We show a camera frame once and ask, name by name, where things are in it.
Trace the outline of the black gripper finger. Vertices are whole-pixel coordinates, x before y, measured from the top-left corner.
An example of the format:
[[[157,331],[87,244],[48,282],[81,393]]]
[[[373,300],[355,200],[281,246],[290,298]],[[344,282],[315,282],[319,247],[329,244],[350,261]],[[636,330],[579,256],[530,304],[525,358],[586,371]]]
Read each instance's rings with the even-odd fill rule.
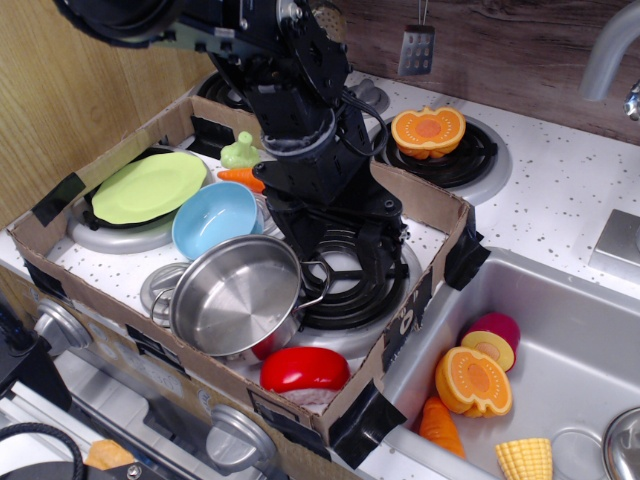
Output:
[[[300,260],[310,260],[326,232],[326,223],[303,202],[268,195],[271,216]]]
[[[406,224],[399,219],[359,219],[356,223],[356,255],[364,277],[381,285],[388,272],[401,260]]]

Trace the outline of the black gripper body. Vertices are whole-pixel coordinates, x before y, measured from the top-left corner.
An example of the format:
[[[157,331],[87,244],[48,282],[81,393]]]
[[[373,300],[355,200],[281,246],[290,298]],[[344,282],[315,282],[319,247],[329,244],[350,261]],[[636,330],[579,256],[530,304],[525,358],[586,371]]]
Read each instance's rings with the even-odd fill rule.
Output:
[[[371,173],[373,146],[358,108],[341,106],[311,136],[263,134],[262,143],[273,158],[257,171],[266,197],[303,202],[331,224],[401,220],[401,202]]]

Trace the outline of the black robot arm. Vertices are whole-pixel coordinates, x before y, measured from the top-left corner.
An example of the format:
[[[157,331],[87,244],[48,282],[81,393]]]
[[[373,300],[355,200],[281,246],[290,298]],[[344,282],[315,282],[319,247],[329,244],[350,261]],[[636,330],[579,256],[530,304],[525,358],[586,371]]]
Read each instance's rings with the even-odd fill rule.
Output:
[[[373,177],[364,120],[375,110],[346,86],[347,48],[305,1],[60,1],[76,29],[113,47],[206,54],[246,102],[269,160],[255,167],[268,209],[298,257],[346,228],[366,280],[400,259],[401,202]]]

